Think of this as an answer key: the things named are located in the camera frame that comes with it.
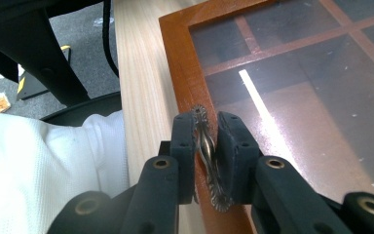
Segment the brown wooden frame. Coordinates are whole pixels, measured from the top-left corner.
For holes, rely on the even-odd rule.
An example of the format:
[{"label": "brown wooden frame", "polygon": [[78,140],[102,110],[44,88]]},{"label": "brown wooden frame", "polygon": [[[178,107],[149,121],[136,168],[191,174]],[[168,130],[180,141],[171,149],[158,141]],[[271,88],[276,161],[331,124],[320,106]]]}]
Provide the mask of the brown wooden frame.
[{"label": "brown wooden frame", "polygon": [[[271,0],[209,0],[191,8],[160,18],[168,66],[180,112],[189,111],[194,104],[202,104],[208,110],[210,134],[216,138],[216,114],[207,89],[205,76],[237,67],[249,62],[276,56],[288,51],[312,45],[349,33],[374,61],[374,44],[361,32],[374,25],[374,17],[353,22],[334,1],[319,0],[321,5],[340,23],[340,27],[302,38],[285,45],[261,51],[243,17],[235,18],[251,54],[202,69],[194,48],[190,30],[197,26],[223,20],[245,11],[253,10]],[[204,166],[196,160],[196,186],[208,233],[249,233],[252,230],[245,208],[235,206],[226,214],[215,212],[209,202]]]},{"label": "brown wooden frame", "polygon": [[[238,15],[269,0],[209,0],[160,18],[169,72],[180,112],[202,104],[208,111],[210,134],[216,136],[216,114],[206,87],[205,75],[196,55],[190,29]],[[253,227],[244,206],[233,206],[229,212],[216,212],[210,203],[204,165],[196,158],[196,187],[207,233],[252,233]]]}]

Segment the floor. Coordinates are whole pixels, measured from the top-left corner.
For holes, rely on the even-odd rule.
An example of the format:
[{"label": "floor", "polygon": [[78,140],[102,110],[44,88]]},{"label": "floor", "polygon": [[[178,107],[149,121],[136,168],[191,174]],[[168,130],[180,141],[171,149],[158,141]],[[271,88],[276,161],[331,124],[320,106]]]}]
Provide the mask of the floor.
[{"label": "floor", "polygon": [[[70,45],[71,67],[88,91],[90,98],[96,98],[120,90],[118,78],[114,75],[102,48],[102,27],[94,21],[102,18],[102,3],[81,11],[51,19],[59,45]],[[117,64],[114,23],[110,24],[111,55]],[[54,113],[64,105],[51,93],[26,100],[17,100],[18,84],[0,79],[0,93],[4,92],[11,103],[7,114],[40,119]]]}]

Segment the table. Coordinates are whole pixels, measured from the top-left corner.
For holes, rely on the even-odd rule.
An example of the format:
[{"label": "table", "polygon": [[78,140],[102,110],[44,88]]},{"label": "table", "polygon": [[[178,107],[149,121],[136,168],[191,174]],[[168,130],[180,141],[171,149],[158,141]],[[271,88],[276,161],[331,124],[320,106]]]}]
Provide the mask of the table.
[{"label": "table", "polygon": [[[158,18],[201,0],[115,0],[120,85],[131,184],[144,162],[169,140],[178,114]],[[199,207],[180,208],[180,233],[205,233]]]}]

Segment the glass pane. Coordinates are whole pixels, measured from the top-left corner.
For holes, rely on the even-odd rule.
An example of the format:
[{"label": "glass pane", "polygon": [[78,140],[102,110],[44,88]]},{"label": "glass pane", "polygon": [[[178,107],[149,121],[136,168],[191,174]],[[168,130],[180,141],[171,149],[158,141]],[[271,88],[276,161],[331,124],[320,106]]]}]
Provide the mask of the glass pane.
[{"label": "glass pane", "polygon": [[[236,24],[250,53],[227,29],[225,40],[196,36],[212,25],[191,31],[216,110],[240,116],[265,154],[289,160],[339,202],[347,192],[374,193],[374,11],[368,15],[339,24],[351,16],[337,3],[294,0],[224,21]],[[214,41],[225,46],[206,46]],[[202,48],[235,56],[207,63]]]}]

